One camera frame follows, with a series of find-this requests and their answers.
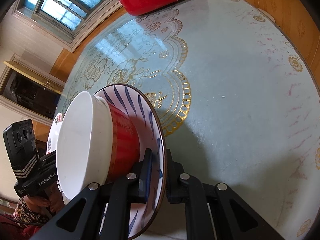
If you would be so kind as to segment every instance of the blue and white plate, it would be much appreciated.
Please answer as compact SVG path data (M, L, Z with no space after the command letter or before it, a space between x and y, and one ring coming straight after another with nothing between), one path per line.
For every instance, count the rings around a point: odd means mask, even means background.
M130 85L107 86L94 94L128 115L140 141L140 161L146 148L152 149L153 164L147 204L131 204L129 238L142 234L154 220L162 202L166 181L165 142L159 118L145 95Z

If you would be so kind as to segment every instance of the person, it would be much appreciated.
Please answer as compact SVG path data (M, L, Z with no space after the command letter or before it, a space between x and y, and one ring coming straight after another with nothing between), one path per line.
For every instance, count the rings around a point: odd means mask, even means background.
M49 192L49 199L39 196L24 196L17 204L12 215L0 216L0 239L1 240L28 240L40 228L41 224L49 221L43 208L49 208L52 213L59 212L64 206L62 193L57 183L53 183L46 190ZM12 219L36 223L39 225L26 225L12 221Z

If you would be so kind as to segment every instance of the metal screw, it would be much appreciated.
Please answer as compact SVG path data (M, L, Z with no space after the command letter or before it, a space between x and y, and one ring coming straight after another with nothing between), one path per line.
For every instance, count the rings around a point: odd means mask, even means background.
M218 190L226 190L228 187L224 183L219 183L217 188L218 188Z
M89 190L96 190L99 187L99 184L96 182L90 183L88 188Z
M135 179L137 175L135 173L129 173L127 174L127 179Z
M180 179L183 179L183 180L190 179L190 175L188 173L181 173Z

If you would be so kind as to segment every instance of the patterned clothing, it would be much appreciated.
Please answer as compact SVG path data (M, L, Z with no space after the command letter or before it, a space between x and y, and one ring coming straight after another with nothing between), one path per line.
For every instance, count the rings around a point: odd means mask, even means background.
M12 214L13 219L28 222L28 223L42 223L45 224L49 218L41 214L31 211L23 198L17 204L16 210ZM19 224L21 227L27 228L28 225Z

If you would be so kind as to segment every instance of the hand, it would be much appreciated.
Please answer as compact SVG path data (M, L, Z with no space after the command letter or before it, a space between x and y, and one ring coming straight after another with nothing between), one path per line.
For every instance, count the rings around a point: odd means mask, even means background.
M62 198L62 193L60 192L56 182L53 183L50 187L48 187L48 189L51 192L49 196L50 211L52 213L59 212L65 206Z
M42 210L42 207L50 207L50 211L52 213L59 212L64 207L62 194L56 182L50 185L46 189L46 192L50 193L49 199L45 199L39 196L23 197L24 201L26 202L26 205L31 211L39 213L41 215L45 215L45 213Z

